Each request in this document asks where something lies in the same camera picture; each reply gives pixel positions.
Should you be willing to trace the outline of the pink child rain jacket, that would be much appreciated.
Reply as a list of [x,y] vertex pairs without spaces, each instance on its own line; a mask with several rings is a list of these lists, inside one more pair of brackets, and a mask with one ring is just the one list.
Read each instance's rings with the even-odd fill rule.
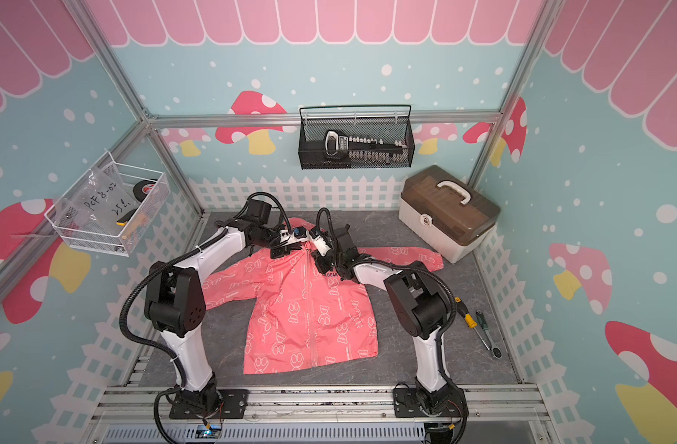
[[244,346],[245,375],[269,375],[377,356],[377,325],[364,286],[324,275],[315,247],[273,259],[267,249],[203,282],[207,308],[253,300]]

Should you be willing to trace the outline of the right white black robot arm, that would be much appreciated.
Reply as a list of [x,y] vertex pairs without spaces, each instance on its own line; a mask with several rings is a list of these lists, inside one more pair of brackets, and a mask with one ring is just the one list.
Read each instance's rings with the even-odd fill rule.
[[317,252],[314,262],[324,273],[334,271],[343,280],[371,286],[388,293],[397,319],[412,336],[417,371],[412,393],[419,409],[434,419],[450,422],[427,427],[427,443],[458,443],[465,435],[469,408],[466,395],[449,375],[444,334],[455,321],[457,301],[449,286],[426,265],[406,266],[360,253],[349,227],[337,229],[330,211],[318,210],[310,235]]

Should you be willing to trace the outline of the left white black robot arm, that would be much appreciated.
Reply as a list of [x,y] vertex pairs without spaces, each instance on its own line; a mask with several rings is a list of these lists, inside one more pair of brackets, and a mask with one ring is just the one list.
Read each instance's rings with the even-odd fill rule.
[[[122,334],[132,342],[166,353],[175,367],[175,386],[157,394],[153,402],[153,419],[166,442],[174,443],[175,439],[162,424],[162,398],[203,421],[223,408],[201,336],[206,314],[203,282],[227,259],[248,247],[262,247],[284,256],[306,240],[306,229],[291,225],[273,194],[255,192],[208,240],[175,259],[155,263],[129,294],[119,315]],[[161,342],[142,338],[128,326],[132,305],[142,292],[146,293],[144,316],[161,333]]]

